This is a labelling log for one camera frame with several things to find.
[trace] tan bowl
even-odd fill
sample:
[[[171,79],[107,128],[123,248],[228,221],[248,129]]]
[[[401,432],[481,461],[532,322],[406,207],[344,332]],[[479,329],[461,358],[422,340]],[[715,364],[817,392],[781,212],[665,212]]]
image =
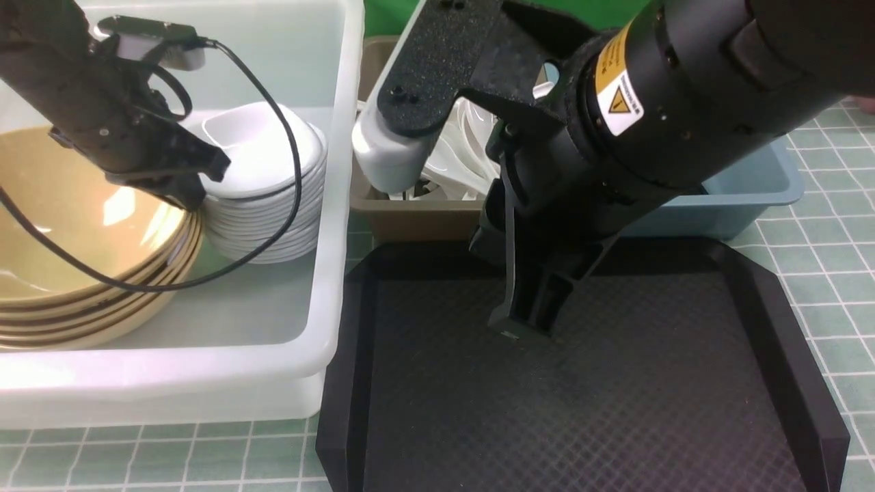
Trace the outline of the tan bowl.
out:
[[[168,279],[167,285],[184,281],[188,277],[197,260],[197,253],[200,251],[202,244],[203,235],[198,234],[192,250],[193,254],[189,256],[188,261],[184,263],[177,272],[177,275],[174,278]],[[160,313],[175,295],[176,292],[146,294],[145,301],[139,305],[138,309],[133,310],[126,316],[108,316],[103,320],[95,321],[88,325],[91,329],[87,332],[83,330],[83,333],[77,334],[74,337],[59,337],[50,341],[3,341],[0,342],[0,351],[77,350],[95,347],[139,328],[143,323]]]
[[[147,285],[169,284],[185,268],[195,253],[195,247],[200,242],[199,236],[200,221],[196,221],[176,261],[156,272]],[[93,331],[94,323],[122,320],[148,304],[155,296],[156,294],[123,292],[117,298],[111,299],[111,302],[48,322],[6,322],[0,324],[0,341],[42,342],[82,336]]]
[[[111,185],[95,165],[32,128],[0,135],[0,183],[27,218],[83,263],[126,278],[163,250],[186,213]],[[0,209],[0,309],[58,304],[103,286],[30,238]]]
[[[195,215],[189,214],[185,218],[184,227],[173,236],[166,247],[150,262],[148,262],[140,271],[135,272],[130,277],[123,278],[125,282],[131,284],[143,284],[150,282],[160,271],[165,270],[168,265],[175,264],[185,259],[180,253],[191,239],[191,231],[196,228]],[[48,323],[56,318],[69,316],[73,314],[83,314],[88,310],[93,310],[97,307],[103,308],[110,303],[116,301],[117,298],[123,296],[127,292],[114,287],[104,287],[94,295],[86,296],[80,299],[71,299],[60,305],[54,306],[39,306],[32,308],[6,308],[0,309],[0,325],[16,325],[21,321],[39,321]]]

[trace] blue plastic bin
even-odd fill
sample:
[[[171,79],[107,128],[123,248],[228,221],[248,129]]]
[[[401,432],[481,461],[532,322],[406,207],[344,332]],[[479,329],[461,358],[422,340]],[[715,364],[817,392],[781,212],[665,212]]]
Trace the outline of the blue plastic bin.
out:
[[[732,239],[769,207],[805,193],[787,140],[778,139],[703,183],[708,194],[681,196],[624,231],[627,236],[704,235]]]

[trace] green backdrop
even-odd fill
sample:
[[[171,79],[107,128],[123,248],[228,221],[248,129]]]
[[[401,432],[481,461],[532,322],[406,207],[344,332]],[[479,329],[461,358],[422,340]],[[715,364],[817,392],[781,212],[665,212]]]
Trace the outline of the green backdrop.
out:
[[[644,8],[648,0],[534,0],[534,2],[568,11],[593,27],[605,29],[624,25]],[[401,34],[417,3],[417,0],[365,0],[365,35]]]

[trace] stacked bowls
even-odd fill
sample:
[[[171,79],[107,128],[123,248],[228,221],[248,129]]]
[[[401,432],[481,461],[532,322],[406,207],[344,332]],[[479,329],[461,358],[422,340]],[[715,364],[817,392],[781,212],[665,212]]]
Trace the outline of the stacked bowls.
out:
[[[289,139],[266,102],[231,109],[201,125],[205,140],[231,159],[222,182],[201,177],[207,193],[206,235],[225,257],[244,257],[273,236],[289,217],[298,193],[301,204],[291,228],[252,263],[286,262],[316,248],[325,189],[326,138],[290,109],[280,109],[297,142],[303,191],[295,184]]]
[[[200,250],[200,218],[109,184],[48,130],[0,135],[0,183],[25,216],[104,275],[144,285],[185,280]],[[33,240],[0,208],[0,350],[100,345],[140,327],[172,296],[101,284]]]

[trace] green tiled surface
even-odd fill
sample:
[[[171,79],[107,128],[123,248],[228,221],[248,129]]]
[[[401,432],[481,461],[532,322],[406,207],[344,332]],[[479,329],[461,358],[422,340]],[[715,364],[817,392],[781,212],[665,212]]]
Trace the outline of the green tiled surface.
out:
[[[875,117],[848,103],[790,136],[806,198],[731,242],[781,275],[852,442],[842,492],[875,491]],[[349,224],[353,267],[372,248]],[[317,419],[0,431],[9,492],[330,492]]]

